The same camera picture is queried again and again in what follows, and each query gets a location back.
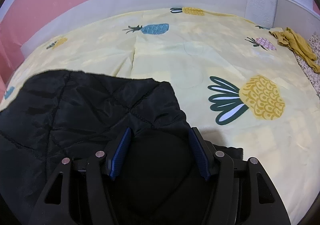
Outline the black puffer jacket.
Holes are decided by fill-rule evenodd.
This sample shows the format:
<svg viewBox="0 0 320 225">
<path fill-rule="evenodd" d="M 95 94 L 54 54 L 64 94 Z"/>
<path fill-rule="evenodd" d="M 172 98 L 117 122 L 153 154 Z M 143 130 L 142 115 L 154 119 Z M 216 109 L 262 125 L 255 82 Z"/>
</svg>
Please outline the black puffer jacket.
<svg viewBox="0 0 320 225">
<path fill-rule="evenodd" d="M 82 71 L 30 77 L 1 110 L 1 224 L 28 224 L 56 167 L 69 159 L 69 213 L 92 224 L 85 160 L 110 152 L 127 133 L 115 178 L 99 166 L 114 224 L 236 224 L 235 185 L 229 208 L 213 213 L 219 169 L 204 178 L 191 126 L 168 82 Z"/>
</svg>

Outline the yellow pineapple bed sheet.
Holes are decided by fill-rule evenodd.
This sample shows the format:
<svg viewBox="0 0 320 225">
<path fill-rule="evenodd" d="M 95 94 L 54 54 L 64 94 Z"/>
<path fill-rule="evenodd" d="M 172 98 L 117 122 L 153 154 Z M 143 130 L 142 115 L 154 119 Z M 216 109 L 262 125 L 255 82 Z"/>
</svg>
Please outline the yellow pineapple bed sheet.
<svg viewBox="0 0 320 225">
<path fill-rule="evenodd" d="M 29 77 L 56 69 L 169 82 L 205 139 L 261 161 L 292 224 L 319 193 L 319 98 L 294 54 L 249 20 L 159 9 L 46 32 L 1 108 Z"/>
</svg>

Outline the mustard yellow cloth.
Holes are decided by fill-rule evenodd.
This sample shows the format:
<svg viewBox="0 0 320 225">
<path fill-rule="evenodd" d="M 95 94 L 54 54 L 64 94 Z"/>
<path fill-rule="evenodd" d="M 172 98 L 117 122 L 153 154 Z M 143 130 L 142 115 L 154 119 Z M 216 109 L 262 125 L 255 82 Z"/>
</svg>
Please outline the mustard yellow cloth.
<svg viewBox="0 0 320 225">
<path fill-rule="evenodd" d="M 319 65 L 315 63 L 318 59 L 308 42 L 291 28 L 287 27 L 283 31 L 270 30 L 269 34 L 278 40 L 278 44 L 287 47 L 298 55 L 306 64 L 312 68 L 313 72 L 319 74 Z"/>
</svg>

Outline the white headboard panel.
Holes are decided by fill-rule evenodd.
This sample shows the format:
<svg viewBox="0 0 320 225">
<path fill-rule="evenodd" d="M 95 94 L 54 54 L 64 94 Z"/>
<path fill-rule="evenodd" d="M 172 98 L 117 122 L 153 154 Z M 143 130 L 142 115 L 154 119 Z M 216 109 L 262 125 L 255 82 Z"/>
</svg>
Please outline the white headboard panel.
<svg viewBox="0 0 320 225">
<path fill-rule="evenodd" d="M 289 27 L 309 39 L 314 33 L 319 35 L 319 15 L 294 0 L 277 0 L 273 27 Z"/>
</svg>

